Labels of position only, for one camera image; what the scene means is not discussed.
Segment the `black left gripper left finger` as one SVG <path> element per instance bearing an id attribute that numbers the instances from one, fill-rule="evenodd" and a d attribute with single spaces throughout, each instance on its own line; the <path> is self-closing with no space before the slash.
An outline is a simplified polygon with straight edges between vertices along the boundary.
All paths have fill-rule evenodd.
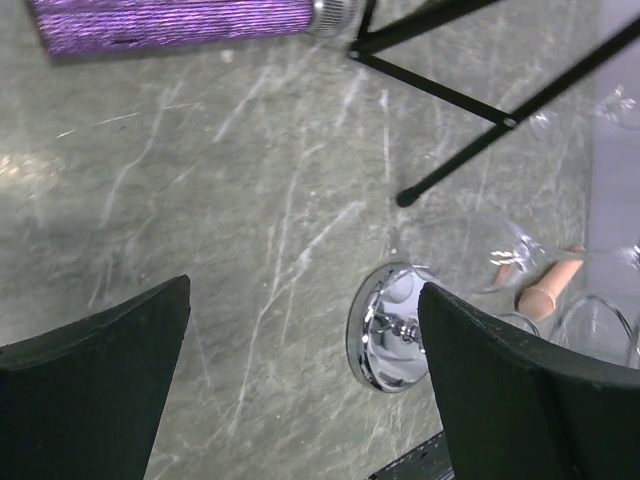
<path id="1" fill-rule="evenodd" d="M 190 316 L 188 276 L 1 348 L 4 479 L 144 477 Z"/>

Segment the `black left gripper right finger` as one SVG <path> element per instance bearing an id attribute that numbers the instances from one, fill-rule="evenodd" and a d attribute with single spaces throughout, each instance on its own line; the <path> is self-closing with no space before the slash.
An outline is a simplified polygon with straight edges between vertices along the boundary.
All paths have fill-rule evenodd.
<path id="1" fill-rule="evenodd" d="M 550 343 L 434 283 L 418 318 L 456 478 L 638 478 L 637 370 Z"/>

